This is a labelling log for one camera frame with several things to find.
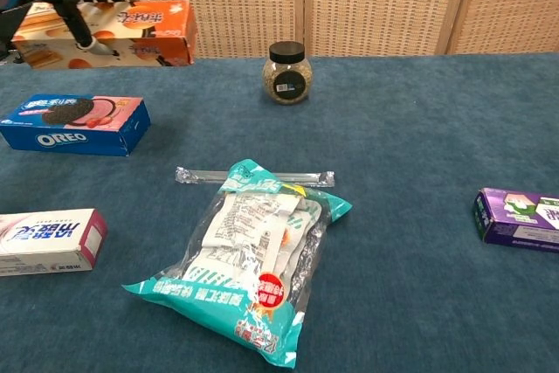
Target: oreo logo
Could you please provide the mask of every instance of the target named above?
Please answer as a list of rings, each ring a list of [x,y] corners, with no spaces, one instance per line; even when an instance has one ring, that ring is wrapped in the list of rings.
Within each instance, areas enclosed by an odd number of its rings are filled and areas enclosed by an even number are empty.
[[[37,143],[45,148],[53,148],[55,146],[64,146],[65,144],[84,142],[87,142],[87,137],[81,135],[80,133],[60,133],[37,136]]]

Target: jar label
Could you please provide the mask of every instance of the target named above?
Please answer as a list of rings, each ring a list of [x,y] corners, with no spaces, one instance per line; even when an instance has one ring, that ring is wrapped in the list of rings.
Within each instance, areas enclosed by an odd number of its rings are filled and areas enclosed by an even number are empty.
[[[273,90],[282,100],[294,100],[304,92],[307,83],[300,73],[288,70],[280,73],[273,81]]]

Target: tabletop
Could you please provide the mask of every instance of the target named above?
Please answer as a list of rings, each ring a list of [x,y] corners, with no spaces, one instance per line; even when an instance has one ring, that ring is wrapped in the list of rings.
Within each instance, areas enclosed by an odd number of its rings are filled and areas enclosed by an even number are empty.
[[[142,96],[130,157],[16,151],[0,140],[0,213],[95,207],[87,273],[0,278],[0,370],[279,371],[125,292],[184,255],[216,185],[177,165],[333,170],[354,208],[328,229],[296,371],[559,371],[559,255],[481,242],[481,187],[559,195],[559,55],[311,59],[284,107],[261,59],[38,72],[0,66],[0,115],[35,93]]]

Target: purple box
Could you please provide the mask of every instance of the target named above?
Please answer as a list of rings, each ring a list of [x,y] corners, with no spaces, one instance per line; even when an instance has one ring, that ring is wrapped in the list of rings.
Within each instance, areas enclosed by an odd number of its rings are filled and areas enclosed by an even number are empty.
[[[559,198],[483,188],[473,204],[481,239],[488,244],[559,252]]]

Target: teal plastic bag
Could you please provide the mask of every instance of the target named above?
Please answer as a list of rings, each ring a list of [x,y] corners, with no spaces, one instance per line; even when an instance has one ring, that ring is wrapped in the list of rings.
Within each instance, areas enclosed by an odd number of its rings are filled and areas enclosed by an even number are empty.
[[[326,228],[350,209],[244,160],[229,171],[183,260],[124,288],[294,368]]]

